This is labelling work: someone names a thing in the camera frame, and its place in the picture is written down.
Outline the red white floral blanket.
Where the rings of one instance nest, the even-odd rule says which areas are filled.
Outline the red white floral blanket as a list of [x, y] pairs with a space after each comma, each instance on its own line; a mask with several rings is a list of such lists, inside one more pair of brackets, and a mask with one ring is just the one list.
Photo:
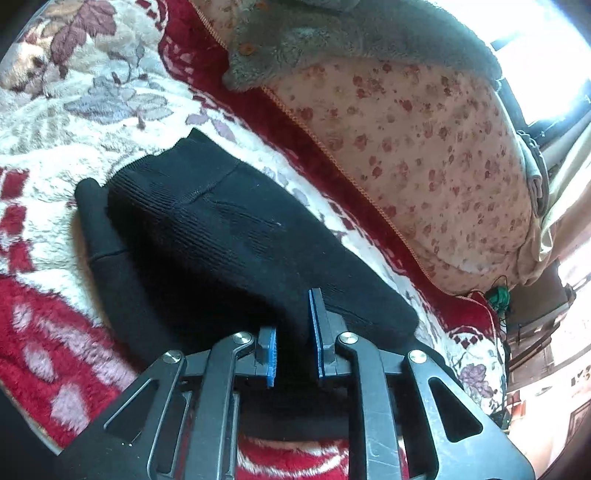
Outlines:
[[276, 181], [415, 309], [487, 414], [506, 404], [505, 358], [479, 293], [448, 295], [399, 232], [276, 96], [217, 86], [225, 58], [188, 1], [51, 1], [1, 63], [1, 392], [57, 455], [134, 379], [85, 261], [76, 184], [108, 180], [191, 129]]

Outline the green object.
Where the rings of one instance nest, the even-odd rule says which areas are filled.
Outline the green object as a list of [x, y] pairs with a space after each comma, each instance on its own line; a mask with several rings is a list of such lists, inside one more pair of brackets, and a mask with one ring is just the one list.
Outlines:
[[485, 294], [485, 298], [498, 315], [504, 315], [510, 307], [511, 295], [506, 286], [493, 287]]

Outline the black pants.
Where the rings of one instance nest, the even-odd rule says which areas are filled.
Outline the black pants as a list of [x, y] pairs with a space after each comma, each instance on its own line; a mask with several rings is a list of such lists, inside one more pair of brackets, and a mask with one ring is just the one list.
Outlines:
[[242, 397], [242, 432], [276, 441], [346, 435], [348, 399], [314, 371], [308, 294], [378, 348], [420, 347], [410, 304], [279, 184], [200, 131], [75, 201], [106, 318], [134, 361], [276, 329], [276, 382]]

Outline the grey knit sweater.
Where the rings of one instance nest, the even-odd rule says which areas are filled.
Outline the grey knit sweater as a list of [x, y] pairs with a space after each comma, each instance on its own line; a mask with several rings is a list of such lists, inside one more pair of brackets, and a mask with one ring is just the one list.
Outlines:
[[429, 1], [249, 1], [228, 44], [228, 89], [266, 85], [328, 57], [441, 65], [497, 84], [490, 46]]

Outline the floral beige quilt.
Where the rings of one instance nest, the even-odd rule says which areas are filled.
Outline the floral beige quilt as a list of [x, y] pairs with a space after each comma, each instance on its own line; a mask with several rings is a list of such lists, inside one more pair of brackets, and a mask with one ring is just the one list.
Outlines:
[[451, 293], [535, 281], [526, 150], [493, 89], [442, 67], [324, 61], [270, 84]]

